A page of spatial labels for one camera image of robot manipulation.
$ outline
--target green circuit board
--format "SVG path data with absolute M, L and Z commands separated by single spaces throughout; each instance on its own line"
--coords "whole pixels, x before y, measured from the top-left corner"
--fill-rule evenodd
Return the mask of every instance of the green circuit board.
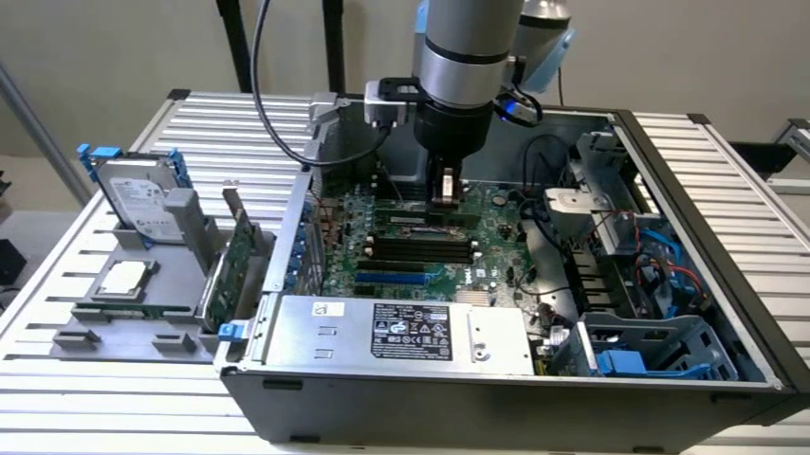
M 502 196 L 506 205 L 498 207 L 493 198 Z M 363 253 L 366 237 L 375 234 L 383 238 L 415 240 L 473 241 L 479 243 L 481 255 L 473 264 L 426 263 L 430 282 L 423 284 L 374 284 L 374 296 L 383 299 L 453 301 L 458 291 L 487 291 L 501 304 L 513 304 L 514 287 L 506 285 L 506 270 L 513 267 L 519 277 L 530 264 L 527 245 L 518 239 L 521 223 L 519 202 L 509 200 L 509 189 L 497 184 L 474 182 L 465 192 L 461 207 L 450 220 L 463 226 L 425 226 L 391 224 L 390 214 L 397 220 L 418 219 L 425 215 L 425 203 L 379 199 L 371 191 L 355 187 L 353 191 L 331 189 L 330 198 L 339 201 L 331 210 L 327 229 L 327 273 L 323 295 L 355 297 L 355 275 L 358 261 L 367 259 Z M 341 229 L 341 242 L 335 231 Z

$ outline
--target white label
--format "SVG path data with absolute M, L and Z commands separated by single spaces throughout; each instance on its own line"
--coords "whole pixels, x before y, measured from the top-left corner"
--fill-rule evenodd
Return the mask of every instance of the white label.
M 163 189 L 150 180 L 111 178 L 112 191 L 135 230 L 156 242 L 182 242 L 175 217 L 163 209 Z
M 317 301 L 313 304 L 314 316 L 343 317 L 346 303 L 342 301 Z

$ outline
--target black cylinder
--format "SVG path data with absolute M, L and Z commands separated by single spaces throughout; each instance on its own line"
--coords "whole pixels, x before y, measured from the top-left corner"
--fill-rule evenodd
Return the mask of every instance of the black cylinder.
M 454 109 L 435 102 L 421 103 L 414 135 L 422 146 L 447 160 L 461 161 L 474 154 L 486 143 L 493 106 L 489 102 L 475 109 Z

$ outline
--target black pole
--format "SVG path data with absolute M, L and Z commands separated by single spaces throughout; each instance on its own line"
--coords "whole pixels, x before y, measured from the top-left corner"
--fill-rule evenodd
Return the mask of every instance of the black pole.
M 321 3 L 325 10 L 330 91 L 346 93 L 346 68 L 343 66 L 343 0 L 322 0 Z
M 234 69 L 239 80 L 242 93 L 251 93 L 251 51 L 248 40 L 244 36 L 244 24 L 242 23 L 242 8 L 239 0 L 216 0 L 219 15 L 223 18 L 226 34 L 228 35 L 228 47 L 234 58 Z

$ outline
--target silver cylinder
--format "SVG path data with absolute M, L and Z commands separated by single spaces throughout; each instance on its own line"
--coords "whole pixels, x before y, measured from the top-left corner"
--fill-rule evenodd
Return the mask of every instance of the silver cylinder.
M 495 64 L 463 64 L 426 47 L 419 82 L 434 100 L 458 109 L 471 109 L 498 96 L 505 67 L 506 60 Z
M 430 3 L 419 79 L 435 101 L 473 109 L 495 98 L 522 8 L 523 0 Z
M 511 47 L 513 55 L 527 58 L 526 77 L 549 58 L 559 37 L 569 30 L 570 22 L 571 12 L 565 0 L 526 1 Z
M 523 0 L 437 0 L 430 2 L 429 39 L 459 54 L 509 52 Z

